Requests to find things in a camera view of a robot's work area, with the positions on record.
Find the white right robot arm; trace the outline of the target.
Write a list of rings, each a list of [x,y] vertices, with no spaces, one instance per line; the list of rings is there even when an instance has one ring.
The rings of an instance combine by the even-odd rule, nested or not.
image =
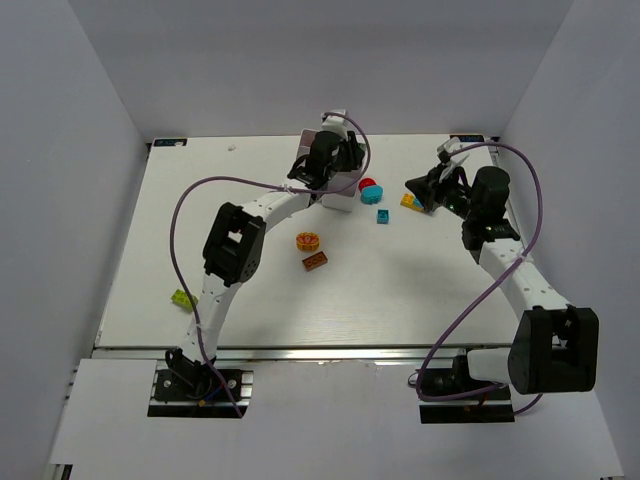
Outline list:
[[[554,290],[527,260],[519,234],[506,217],[510,177],[494,166],[467,181],[463,168],[442,165],[406,181],[429,212],[442,207],[460,217],[462,241],[495,282],[519,324],[510,346],[472,348],[455,357],[451,371],[416,380],[430,399],[476,396],[513,386],[520,394],[587,392],[596,381],[599,319]]]

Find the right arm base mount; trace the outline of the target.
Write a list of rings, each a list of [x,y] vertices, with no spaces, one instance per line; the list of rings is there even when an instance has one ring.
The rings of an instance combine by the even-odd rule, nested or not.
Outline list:
[[[515,421],[507,387],[489,391],[491,381],[469,375],[464,349],[437,353],[423,374],[420,392],[432,400],[418,400],[423,425],[506,424]]]

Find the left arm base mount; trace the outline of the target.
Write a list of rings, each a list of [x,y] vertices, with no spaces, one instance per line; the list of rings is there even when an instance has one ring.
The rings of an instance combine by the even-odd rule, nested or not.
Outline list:
[[[179,348],[165,352],[156,369],[149,418],[240,419],[248,409],[252,372],[221,369],[187,358]]]

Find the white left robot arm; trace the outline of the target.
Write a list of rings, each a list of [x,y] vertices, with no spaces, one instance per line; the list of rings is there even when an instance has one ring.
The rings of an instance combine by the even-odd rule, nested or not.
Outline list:
[[[354,131],[344,135],[321,130],[308,151],[299,156],[279,185],[230,176],[202,179],[186,192],[214,181],[244,183],[268,192],[247,203],[226,202],[219,208],[203,247],[204,275],[193,320],[185,337],[185,353],[211,366],[231,303],[261,262],[264,240],[272,228],[305,210],[328,194],[339,193],[364,174],[371,160],[368,142],[359,143]]]

